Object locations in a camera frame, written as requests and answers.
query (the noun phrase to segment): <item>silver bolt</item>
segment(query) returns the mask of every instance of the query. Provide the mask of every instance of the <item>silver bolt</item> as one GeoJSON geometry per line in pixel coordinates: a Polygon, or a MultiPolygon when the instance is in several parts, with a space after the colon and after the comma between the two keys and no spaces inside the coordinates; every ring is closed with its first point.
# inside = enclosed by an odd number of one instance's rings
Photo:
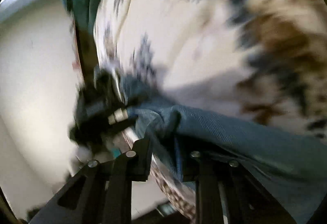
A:
{"type": "Polygon", "coordinates": [[[126,152],[126,156],[129,158],[135,157],[136,156],[136,152],[133,150],[127,151],[126,152]]]}
{"type": "Polygon", "coordinates": [[[231,160],[231,161],[229,162],[229,165],[230,165],[231,167],[233,167],[233,168],[237,168],[237,167],[238,167],[238,161],[236,161],[236,160],[231,160]]]}
{"type": "Polygon", "coordinates": [[[199,158],[201,156],[201,153],[199,151],[192,151],[191,157],[199,158]]]}
{"type": "Polygon", "coordinates": [[[87,164],[90,168],[94,168],[98,165],[98,162],[96,160],[91,160],[89,161],[89,163],[87,164]]]}

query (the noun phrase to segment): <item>white wall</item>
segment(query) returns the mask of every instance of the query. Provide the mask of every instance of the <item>white wall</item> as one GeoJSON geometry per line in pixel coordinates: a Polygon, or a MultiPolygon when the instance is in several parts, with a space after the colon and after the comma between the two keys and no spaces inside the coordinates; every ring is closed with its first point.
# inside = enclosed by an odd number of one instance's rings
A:
{"type": "Polygon", "coordinates": [[[75,148],[67,136],[78,83],[70,27],[60,0],[41,0],[0,28],[0,114],[49,185],[63,180],[75,148]]]}
{"type": "Polygon", "coordinates": [[[30,168],[8,135],[0,118],[0,186],[18,218],[26,209],[41,205],[52,197],[52,191],[30,168]]]}

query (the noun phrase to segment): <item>blue fabric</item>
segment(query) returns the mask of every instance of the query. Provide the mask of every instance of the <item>blue fabric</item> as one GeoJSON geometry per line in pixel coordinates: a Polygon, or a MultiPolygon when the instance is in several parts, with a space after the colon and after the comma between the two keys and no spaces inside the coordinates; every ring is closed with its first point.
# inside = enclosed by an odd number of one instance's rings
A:
{"type": "MultiPolygon", "coordinates": [[[[178,168],[167,141],[173,135],[190,136],[235,155],[298,224],[306,223],[325,197],[327,146],[318,140],[176,105],[131,76],[120,79],[120,91],[126,105],[143,101],[127,108],[129,116],[138,116],[135,133],[152,140],[153,152],[173,173],[178,168]]],[[[231,159],[220,153],[213,157],[222,162],[231,159]]]]}

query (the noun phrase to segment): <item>metal screw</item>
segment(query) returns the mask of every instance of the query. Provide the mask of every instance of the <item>metal screw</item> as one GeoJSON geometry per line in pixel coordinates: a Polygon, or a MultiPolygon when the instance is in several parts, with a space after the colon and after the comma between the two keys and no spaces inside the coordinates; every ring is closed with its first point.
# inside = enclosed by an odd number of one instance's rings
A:
{"type": "Polygon", "coordinates": [[[133,150],[127,151],[126,152],[126,156],[129,158],[135,157],[136,156],[136,152],[133,150]]]}
{"type": "Polygon", "coordinates": [[[231,160],[231,161],[229,162],[229,165],[230,165],[231,167],[233,167],[233,168],[237,168],[237,167],[238,167],[238,161],[236,161],[236,160],[231,160]]]}
{"type": "Polygon", "coordinates": [[[201,153],[199,151],[192,151],[191,157],[199,158],[201,156],[201,153]]]}
{"type": "Polygon", "coordinates": [[[90,168],[94,168],[98,165],[98,162],[96,160],[91,160],[89,161],[89,163],[87,164],[90,168]]]}

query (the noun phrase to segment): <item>wall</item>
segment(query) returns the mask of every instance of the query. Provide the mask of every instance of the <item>wall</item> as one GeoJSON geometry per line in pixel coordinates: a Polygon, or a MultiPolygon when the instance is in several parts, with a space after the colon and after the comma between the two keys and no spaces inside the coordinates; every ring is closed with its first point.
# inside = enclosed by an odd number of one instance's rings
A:
{"type": "Polygon", "coordinates": [[[40,0],[0,29],[0,114],[18,150],[49,185],[63,180],[75,145],[78,77],[71,20],[60,0],[40,0]]]}
{"type": "Polygon", "coordinates": [[[25,218],[26,209],[43,204],[52,197],[51,188],[19,153],[1,118],[0,142],[0,186],[14,214],[25,218]]]}

